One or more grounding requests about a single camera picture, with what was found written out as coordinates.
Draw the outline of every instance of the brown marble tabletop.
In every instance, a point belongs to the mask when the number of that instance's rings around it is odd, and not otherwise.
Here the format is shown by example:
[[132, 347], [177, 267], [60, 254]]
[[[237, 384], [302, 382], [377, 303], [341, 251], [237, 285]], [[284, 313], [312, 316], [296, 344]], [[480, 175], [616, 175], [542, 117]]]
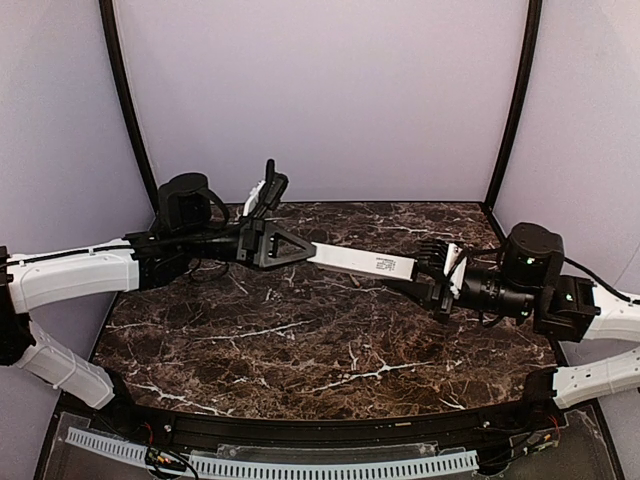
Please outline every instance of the brown marble tabletop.
[[[472, 203], [283, 204], [273, 218], [312, 241], [384, 253], [434, 237], [498, 244]], [[441, 325], [372, 279], [308, 263], [231, 265], [216, 278], [222, 268], [120, 295], [94, 360], [139, 404], [270, 419], [439, 413], [516, 400], [527, 373], [555, 364], [530, 320], [482, 329], [458, 310]]]

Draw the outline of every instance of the wire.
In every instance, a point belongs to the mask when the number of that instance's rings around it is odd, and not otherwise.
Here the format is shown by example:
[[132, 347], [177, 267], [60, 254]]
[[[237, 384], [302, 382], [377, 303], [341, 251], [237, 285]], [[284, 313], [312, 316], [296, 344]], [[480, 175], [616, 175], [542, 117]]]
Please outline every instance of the wire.
[[558, 420], [553, 415], [549, 415], [549, 420], [553, 422], [556, 427], [556, 435], [558, 435], [558, 441], [560, 441], [560, 425], [558, 424]]
[[623, 301], [625, 301], [627, 303], [632, 303], [634, 305], [640, 305], [640, 300], [631, 300], [630, 297], [627, 297], [625, 294], [623, 294], [620, 291], [618, 291], [615, 288], [613, 288], [611, 285], [609, 285], [607, 282], [605, 282], [602, 278], [600, 278], [595, 272], [593, 272], [592, 270], [588, 269], [584, 265], [581, 265], [580, 263], [576, 262], [575, 260], [571, 260], [570, 258], [567, 258], [567, 257], [565, 257], [564, 261], [567, 262], [569, 265], [571, 265], [573, 267], [576, 267], [578, 270], [582, 270], [584, 273], [589, 275], [596, 282], [598, 282], [600, 285], [602, 285], [602, 288], [604, 288], [611, 295], [613, 295], [615, 297], [618, 297], [620, 300], [623, 300]]
[[[111, 430], [112, 433], [114, 433], [115, 435], [117, 435], [118, 437], [124, 438], [125, 440], [128, 440], [132, 443], [138, 443], [141, 445], [144, 445], [145, 447], [149, 448], [151, 447], [151, 442], [153, 441], [153, 429], [151, 428], [151, 425], [149, 425], [147, 422], [145, 422], [144, 424], [140, 425], [138, 427], [138, 429], [140, 427], [145, 427], [149, 430], [150, 433], [150, 437], [149, 437], [149, 442], [145, 442], [145, 441], [141, 441], [141, 440], [134, 440], [132, 438], [128, 438], [125, 435], [122, 434], [122, 432], [119, 432], [118, 430], [116, 430], [114, 428], [113, 425], [111, 425], [111, 423], [109, 423], [109, 421], [104, 418], [102, 415], [100, 415], [99, 413], [95, 414], [95, 418], [97, 418], [98, 420], [100, 420], [109, 430]], [[196, 469], [193, 467], [193, 465], [191, 465], [191, 463], [189, 463], [189, 460], [183, 456], [182, 454], [175, 452], [171, 449], [168, 449], [166, 447], [158, 447], [158, 446], [153, 446], [153, 448], [155, 448], [156, 450], [158, 450], [160, 453], [168, 453], [169, 455], [171, 455], [173, 458], [175, 458], [178, 463], [182, 464], [185, 466], [185, 468], [191, 470], [191, 473], [193, 473], [193, 478], [194, 480], [200, 480], [200, 476], [198, 475], [198, 472], [196, 471]]]
[[455, 273], [455, 271], [458, 269], [458, 267], [460, 266], [460, 264], [465, 258], [468, 258], [469, 260], [473, 260], [473, 258], [475, 257], [483, 257], [485, 255], [498, 254], [502, 252], [502, 248], [503, 248], [502, 245], [500, 245], [497, 248], [486, 248], [486, 249], [463, 248], [460, 254], [456, 257], [455, 261], [453, 262], [453, 265], [451, 266], [449, 273], [447, 273], [447, 277], [446, 277], [447, 283], [451, 283], [451, 277], [453, 277], [453, 274]]
[[225, 262], [222, 265], [222, 268], [221, 268], [220, 272], [216, 273], [215, 275], [212, 275], [210, 278], [207, 278], [206, 280], [200, 280], [200, 279], [195, 278], [193, 276], [193, 274], [195, 272], [197, 272], [200, 269], [201, 266], [202, 266], [202, 259], [199, 258], [198, 259], [198, 263], [196, 263], [196, 266], [193, 267], [191, 270], [189, 270], [189, 273], [187, 275], [188, 275], [189, 281], [191, 283], [194, 283], [196, 285], [205, 285], [205, 284], [213, 282], [215, 280], [219, 280], [220, 278], [224, 277], [229, 272], [229, 263]]
[[516, 448], [521, 447], [522, 445], [524, 445], [525, 443], [527, 443], [529, 440], [531, 440], [531, 438], [536, 434], [535, 430], [529, 432], [529, 434], [523, 439], [520, 440], [519, 442], [515, 443], [513, 446], [511, 446], [510, 448], [508, 448], [507, 450], [505, 450], [504, 452], [500, 453], [499, 455], [496, 455], [495, 457], [491, 457], [489, 460], [485, 460], [484, 462], [482, 462], [481, 466], [493, 466], [491, 465], [492, 462], [494, 462], [495, 460], [498, 460], [502, 457], [504, 457], [505, 455], [512, 453]]
[[76, 250], [67, 250], [66, 252], [58, 252], [58, 253], [50, 253], [48, 255], [41, 255], [39, 257], [30, 257], [22, 260], [12, 260], [7, 263], [3, 263], [0, 265], [0, 268], [5, 267], [13, 267], [15, 265], [20, 265], [21, 263], [36, 263], [36, 262], [44, 262], [45, 260], [56, 260], [58, 258], [71, 257], [73, 255], [83, 255], [91, 252], [107, 252], [109, 250], [133, 250], [131, 245], [107, 245], [104, 247], [96, 247], [96, 248], [79, 248]]

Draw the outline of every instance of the barcode label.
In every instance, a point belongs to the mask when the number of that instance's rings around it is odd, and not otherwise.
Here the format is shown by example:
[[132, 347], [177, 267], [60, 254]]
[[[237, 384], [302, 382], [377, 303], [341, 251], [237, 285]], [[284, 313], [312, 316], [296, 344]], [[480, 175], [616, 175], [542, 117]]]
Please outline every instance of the barcode label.
[[376, 257], [376, 270], [393, 272], [396, 269], [396, 261], [390, 258]]

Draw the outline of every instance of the robotic hand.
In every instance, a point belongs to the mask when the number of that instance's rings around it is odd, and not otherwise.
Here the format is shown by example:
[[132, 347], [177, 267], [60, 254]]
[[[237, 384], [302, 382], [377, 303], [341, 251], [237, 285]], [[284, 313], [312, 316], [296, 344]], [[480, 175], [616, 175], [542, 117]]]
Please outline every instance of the robotic hand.
[[[497, 255], [493, 268], [467, 266], [474, 256]], [[564, 263], [593, 280], [561, 275]], [[416, 272], [435, 284], [385, 280], [442, 322], [453, 306], [477, 310], [485, 328], [505, 317], [518, 326], [533, 315], [536, 333], [558, 341], [622, 339], [640, 342], [640, 296], [618, 292], [589, 269], [564, 256], [560, 235], [530, 223], [516, 225], [504, 244], [492, 250], [460, 248], [429, 241], [416, 259]], [[484, 321], [484, 313], [496, 318]], [[564, 409], [576, 403], [640, 387], [640, 348], [580, 367], [530, 374], [525, 397], [552, 401]]]
[[[165, 286], [189, 271], [193, 259], [235, 262], [269, 270], [309, 261], [320, 268], [381, 278], [446, 321], [454, 306], [481, 312], [491, 327], [504, 317], [521, 325], [533, 314], [536, 332], [556, 340], [619, 338], [640, 342], [640, 296], [624, 295], [592, 272], [591, 280], [561, 275], [562, 239], [532, 224], [514, 227], [489, 251], [430, 241], [414, 257], [309, 243], [266, 220], [288, 179], [267, 162], [242, 215], [230, 213], [201, 174], [180, 175], [159, 189], [160, 207], [146, 232], [88, 248], [46, 255], [12, 255], [0, 248], [0, 365], [16, 365], [100, 410], [128, 393], [115, 372], [78, 357], [31, 321], [47, 303], [99, 292]], [[221, 219], [212, 220], [211, 205]], [[497, 269], [468, 266], [474, 256], [497, 254]], [[421, 275], [435, 280], [423, 283]], [[482, 313], [494, 313], [485, 323]], [[640, 386], [640, 349], [581, 367], [533, 372], [525, 396], [554, 408]]]
[[[252, 190], [239, 219], [230, 223], [228, 208], [209, 190], [207, 178], [188, 173], [160, 187], [160, 207], [149, 231], [45, 255], [9, 256], [0, 247], [0, 365], [28, 370], [99, 410], [113, 400], [126, 400], [122, 380], [51, 338], [29, 311], [94, 293], [162, 287], [188, 272], [193, 259], [256, 270], [308, 260], [320, 267], [411, 279], [412, 258], [311, 244], [265, 220], [287, 184], [269, 160], [266, 178]], [[212, 204], [221, 219], [212, 220]]]

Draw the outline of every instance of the white wall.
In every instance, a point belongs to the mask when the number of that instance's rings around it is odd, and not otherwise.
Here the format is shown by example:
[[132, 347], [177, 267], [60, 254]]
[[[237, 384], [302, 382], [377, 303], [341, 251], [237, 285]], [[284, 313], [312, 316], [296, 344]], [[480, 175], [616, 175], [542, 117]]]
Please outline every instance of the white wall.
[[[148, 225], [97, 1], [0, 4], [0, 244], [13, 253], [90, 245]], [[87, 355], [111, 296], [33, 312]], [[57, 395], [0, 367], [0, 478], [33, 477]]]
[[[565, 239], [568, 256], [640, 292], [640, 4], [545, 2], [531, 83], [496, 215]], [[566, 345], [584, 363], [624, 342]], [[601, 401], [627, 478], [640, 479], [640, 395]]]
[[526, 0], [118, 0], [159, 182], [239, 201], [269, 157], [287, 200], [484, 198]]

